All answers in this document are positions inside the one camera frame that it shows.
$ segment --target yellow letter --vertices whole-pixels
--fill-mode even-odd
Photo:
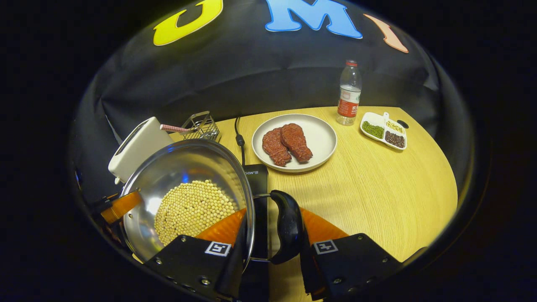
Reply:
[[[370,15],[364,14],[364,16],[371,19],[380,28],[380,31],[384,34],[384,42],[386,42],[386,44],[388,44],[389,46],[392,46],[398,51],[408,53],[408,49],[404,47],[401,41],[399,41],[399,39],[397,38],[395,33],[391,30],[388,24],[382,22],[381,20],[378,20],[377,18],[371,17]]]
[[[177,27],[179,16],[186,11],[183,10],[155,26],[153,43],[156,46],[166,45],[197,31],[218,17],[222,12],[223,7],[222,0],[203,0],[196,4],[196,6],[198,5],[203,5],[201,8],[201,16],[186,25]]]

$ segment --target raw meat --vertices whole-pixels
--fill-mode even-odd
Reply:
[[[307,162],[313,157],[313,153],[306,145],[306,137],[302,127],[291,123],[281,128],[281,142],[289,148],[299,162]]]
[[[291,155],[281,143],[281,128],[268,131],[263,136],[263,150],[270,156],[274,164],[285,167],[291,161]]]

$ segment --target straw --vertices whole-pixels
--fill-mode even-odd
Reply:
[[[179,133],[188,131],[188,129],[181,128],[181,127],[170,126],[170,125],[161,125],[161,130],[179,132]]]

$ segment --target wooden table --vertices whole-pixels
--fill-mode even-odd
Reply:
[[[408,147],[400,151],[374,141],[359,129],[365,112],[390,114],[405,121]],[[286,110],[241,117],[246,164],[261,163],[251,148],[257,127],[270,118],[303,113],[325,120],[336,131],[338,146],[321,167],[300,174],[269,168],[268,189],[292,195],[299,205],[333,223],[347,234],[366,233],[399,261],[430,245],[448,224],[457,206],[455,177],[433,138],[418,122],[396,107],[360,106],[353,126],[336,122],[336,107]],[[220,143],[241,158],[235,142],[235,119],[217,122]],[[174,140],[182,139],[178,133]],[[270,251],[279,249],[275,231],[278,208],[269,203]],[[300,261],[270,266],[271,301],[311,301],[304,292]]]

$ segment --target plastic bottle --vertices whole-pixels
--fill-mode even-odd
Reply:
[[[361,93],[362,77],[358,71],[358,64],[354,60],[347,60],[339,79],[338,123],[345,126],[354,124]]]

